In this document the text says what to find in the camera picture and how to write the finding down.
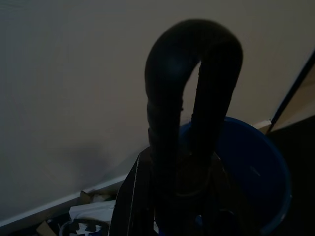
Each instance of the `black object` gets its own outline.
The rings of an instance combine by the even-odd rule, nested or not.
[[[211,156],[242,65],[238,40],[204,20],[181,22],[153,46],[145,69],[150,148],[141,152],[117,195],[110,236],[219,235]],[[178,145],[183,91],[201,61],[189,134]],[[203,229],[195,218],[202,215]]]

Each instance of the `blue plastic container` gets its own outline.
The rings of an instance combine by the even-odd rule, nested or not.
[[[190,123],[180,130],[180,143]],[[254,127],[226,117],[216,145],[224,168],[240,185],[254,207],[263,236],[284,219],[291,202],[288,167],[277,148]]]

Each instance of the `clutter on floor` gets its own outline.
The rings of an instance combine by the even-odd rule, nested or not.
[[[116,192],[81,191],[78,205],[68,213],[10,234],[9,236],[106,236],[116,202]]]

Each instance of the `black umbrella handle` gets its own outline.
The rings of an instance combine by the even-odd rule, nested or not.
[[[176,24],[156,41],[145,68],[153,177],[161,191],[175,186],[183,91],[201,61],[191,119],[194,160],[210,164],[242,65],[239,41],[224,27],[205,20]]]

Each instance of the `white baseboard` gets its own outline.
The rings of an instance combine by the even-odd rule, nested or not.
[[[271,120],[270,119],[267,119],[267,120],[264,120],[262,122],[253,124],[252,127],[255,127],[256,129],[261,129],[261,128],[266,127],[268,125],[271,125]]]
[[[256,123],[254,125],[252,125],[253,127],[255,127],[256,129],[261,129],[265,126],[268,126],[268,125],[271,125],[271,121],[268,119],[268,120],[264,120],[262,122],[259,122],[259,123]],[[106,188],[106,187],[109,187],[113,184],[116,184],[116,183],[119,183],[119,182],[122,182],[124,181],[124,179],[127,177],[127,173],[126,175],[123,175],[123,176],[120,176],[120,177],[117,177],[117,178],[114,178],[114,179],[111,179],[109,181],[106,181],[106,182],[103,182],[103,183],[100,183],[96,186],[93,186],[91,188],[88,188],[88,189],[85,189],[84,191],[85,192],[91,192],[91,191],[94,191],[94,190],[99,190],[99,189],[102,189],[102,188]],[[26,212],[23,212],[21,214],[18,214],[16,216],[13,216],[11,218],[8,218],[6,220],[3,220],[3,221],[0,221],[0,227],[4,226],[4,225],[7,225],[7,224],[10,224],[12,222],[15,222],[15,221],[18,221],[18,220],[21,220],[23,218],[26,218],[26,217],[29,217],[31,215],[34,215],[34,214],[37,214],[39,212],[42,212],[44,210],[47,210],[47,209],[50,209],[52,207],[55,207],[55,206],[58,206],[58,205],[61,205],[61,204],[64,204],[68,201],[71,201],[71,200],[74,200],[74,199],[77,199],[78,197],[80,196],[80,192],[77,192],[77,193],[74,193],[74,194],[71,194],[71,195],[68,195],[66,197],[63,197],[63,198],[60,198],[60,199],[57,199],[55,201],[52,201],[48,204],[45,204],[45,205],[42,205],[42,206],[39,206],[37,208],[34,208],[32,210],[29,210],[29,211],[26,211]]]

